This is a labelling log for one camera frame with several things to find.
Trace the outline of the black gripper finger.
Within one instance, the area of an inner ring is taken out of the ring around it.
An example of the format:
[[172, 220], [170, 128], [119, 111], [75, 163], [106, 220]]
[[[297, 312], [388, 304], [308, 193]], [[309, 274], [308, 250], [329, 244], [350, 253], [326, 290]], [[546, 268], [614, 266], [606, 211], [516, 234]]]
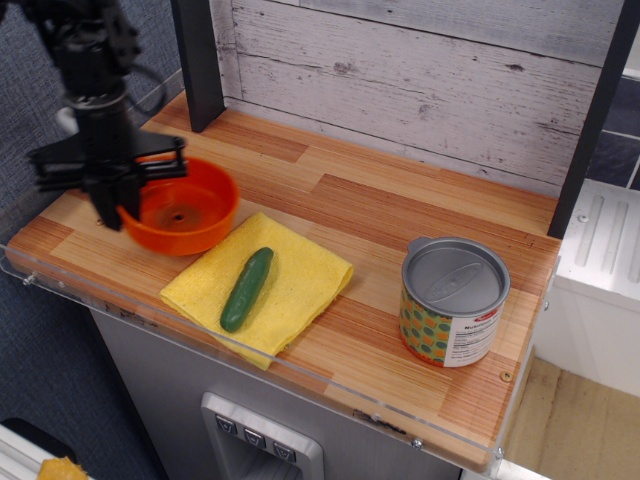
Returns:
[[125, 174], [117, 181], [118, 204], [135, 220], [140, 220], [141, 189], [145, 185], [137, 174]]
[[118, 203], [114, 188], [104, 181], [90, 179], [88, 194], [103, 224], [111, 230], [120, 231], [122, 221], [117, 212]]

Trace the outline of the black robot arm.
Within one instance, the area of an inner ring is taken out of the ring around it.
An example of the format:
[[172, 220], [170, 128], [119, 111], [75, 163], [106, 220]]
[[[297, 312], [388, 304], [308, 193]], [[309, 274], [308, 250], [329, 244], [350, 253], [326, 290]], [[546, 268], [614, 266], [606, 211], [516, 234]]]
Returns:
[[180, 137], [142, 131], [130, 120], [125, 76], [153, 71], [137, 64], [138, 32], [116, 1], [20, 1], [64, 87], [77, 132], [27, 153], [40, 191], [80, 189], [103, 224], [141, 216], [149, 182], [182, 178], [188, 170]]

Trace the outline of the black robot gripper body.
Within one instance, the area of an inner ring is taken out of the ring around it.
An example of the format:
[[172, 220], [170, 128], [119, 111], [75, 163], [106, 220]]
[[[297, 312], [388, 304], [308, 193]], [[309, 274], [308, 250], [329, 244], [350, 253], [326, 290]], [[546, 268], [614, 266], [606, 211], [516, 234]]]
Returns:
[[65, 107], [57, 120], [73, 120], [76, 132], [27, 154], [42, 191], [112, 184], [129, 175], [139, 189], [187, 175], [184, 140], [139, 129], [125, 108]]

